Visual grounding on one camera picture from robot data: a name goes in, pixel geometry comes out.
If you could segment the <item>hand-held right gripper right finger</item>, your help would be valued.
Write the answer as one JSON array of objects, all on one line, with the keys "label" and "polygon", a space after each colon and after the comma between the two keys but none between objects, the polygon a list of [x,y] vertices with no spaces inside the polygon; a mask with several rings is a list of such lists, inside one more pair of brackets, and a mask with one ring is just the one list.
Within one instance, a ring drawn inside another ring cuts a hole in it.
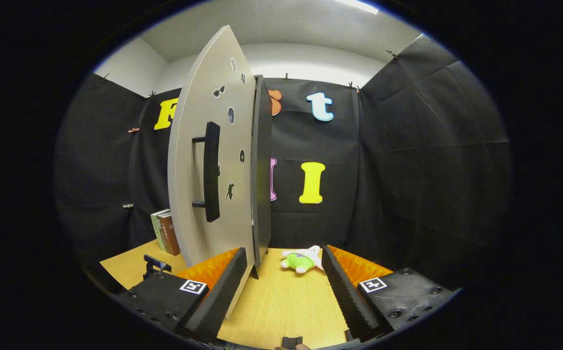
[{"label": "hand-held right gripper right finger", "polygon": [[384,268],[341,248],[322,248],[322,266],[352,339],[403,332],[459,295],[412,268]]}]

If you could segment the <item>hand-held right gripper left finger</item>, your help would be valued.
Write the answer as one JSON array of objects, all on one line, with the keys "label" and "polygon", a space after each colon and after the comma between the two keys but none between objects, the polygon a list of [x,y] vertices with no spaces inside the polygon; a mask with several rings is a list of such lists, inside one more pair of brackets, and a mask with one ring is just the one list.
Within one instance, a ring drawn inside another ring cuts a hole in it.
[{"label": "hand-held right gripper left finger", "polygon": [[247,270],[246,250],[238,247],[180,273],[157,273],[116,299],[168,332],[212,343]]}]

